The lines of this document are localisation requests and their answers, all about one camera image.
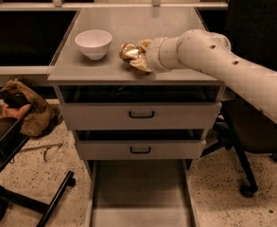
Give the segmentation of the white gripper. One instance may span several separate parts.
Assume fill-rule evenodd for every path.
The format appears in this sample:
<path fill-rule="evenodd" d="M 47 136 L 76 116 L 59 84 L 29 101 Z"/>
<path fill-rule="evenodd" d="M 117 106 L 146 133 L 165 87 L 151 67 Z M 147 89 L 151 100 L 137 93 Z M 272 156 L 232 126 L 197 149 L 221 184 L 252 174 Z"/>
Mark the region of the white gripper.
<path fill-rule="evenodd" d="M 134 57 L 130 65 L 137 70 L 150 73 L 151 71 L 163 73 L 176 67 L 176 39 L 157 38 L 145 39 L 138 42 L 138 49 L 146 52 L 146 58 Z"/>

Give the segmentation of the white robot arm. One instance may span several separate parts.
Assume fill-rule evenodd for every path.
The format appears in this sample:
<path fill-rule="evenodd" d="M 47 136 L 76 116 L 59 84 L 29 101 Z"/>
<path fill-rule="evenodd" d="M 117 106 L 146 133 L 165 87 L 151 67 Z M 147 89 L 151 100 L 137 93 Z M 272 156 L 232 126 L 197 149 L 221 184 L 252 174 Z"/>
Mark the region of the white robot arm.
<path fill-rule="evenodd" d="M 142 45 L 130 64 L 148 72 L 189 68 L 211 76 L 277 124 L 277 72 L 236 56 L 220 34 L 192 29 L 157 38 Z"/>

